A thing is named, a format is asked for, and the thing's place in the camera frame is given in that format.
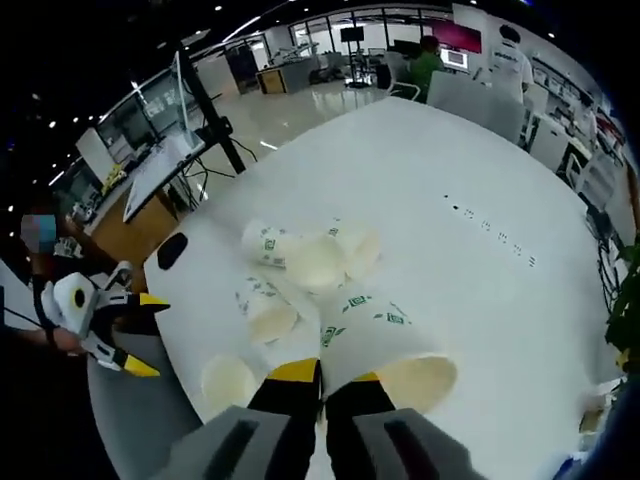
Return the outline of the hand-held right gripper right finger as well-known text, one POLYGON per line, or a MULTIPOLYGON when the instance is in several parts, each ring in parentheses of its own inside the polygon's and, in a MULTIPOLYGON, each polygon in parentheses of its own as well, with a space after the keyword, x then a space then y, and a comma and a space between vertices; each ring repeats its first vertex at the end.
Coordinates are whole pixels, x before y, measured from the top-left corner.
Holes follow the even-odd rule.
POLYGON ((468 449, 368 373, 328 396, 326 446, 337 479, 479 479, 468 449))

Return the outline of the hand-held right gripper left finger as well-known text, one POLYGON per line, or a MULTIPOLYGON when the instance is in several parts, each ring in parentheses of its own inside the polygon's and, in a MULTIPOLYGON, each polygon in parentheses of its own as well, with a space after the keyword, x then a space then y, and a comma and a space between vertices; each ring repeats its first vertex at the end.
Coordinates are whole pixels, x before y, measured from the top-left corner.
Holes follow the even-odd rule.
POLYGON ((246 407, 231 406, 176 442, 166 479, 303 479, 315 451, 321 366, 277 367, 246 407))

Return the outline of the person's left hand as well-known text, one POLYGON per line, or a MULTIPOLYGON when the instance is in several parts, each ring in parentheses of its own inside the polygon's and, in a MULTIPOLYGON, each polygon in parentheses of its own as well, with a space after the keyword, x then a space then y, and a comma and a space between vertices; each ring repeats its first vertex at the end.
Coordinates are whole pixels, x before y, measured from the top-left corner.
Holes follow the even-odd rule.
POLYGON ((57 327, 53 329, 52 338, 55 347, 64 353, 74 356, 86 353, 78 336, 64 328, 57 327))

